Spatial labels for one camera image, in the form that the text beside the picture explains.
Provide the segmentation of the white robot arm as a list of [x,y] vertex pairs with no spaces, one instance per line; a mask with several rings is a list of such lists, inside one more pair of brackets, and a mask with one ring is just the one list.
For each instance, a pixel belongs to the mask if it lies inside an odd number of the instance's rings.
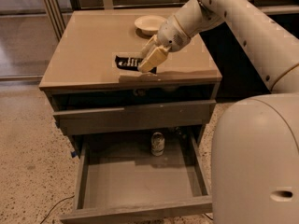
[[214,131],[214,224],[299,224],[299,41],[247,0],[190,0],[142,49],[148,72],[225,22],[271,91],[231,105]]

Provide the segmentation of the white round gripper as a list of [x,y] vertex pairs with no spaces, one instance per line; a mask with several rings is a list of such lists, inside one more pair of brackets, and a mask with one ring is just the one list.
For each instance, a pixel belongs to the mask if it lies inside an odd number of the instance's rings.
[[143,57],[138,71],[147,73],[162,64],[170,52],[182,50],[191,39],[181,29],[174,15],[170,16],[159,28],[157,35],[153,35],[141,50]]

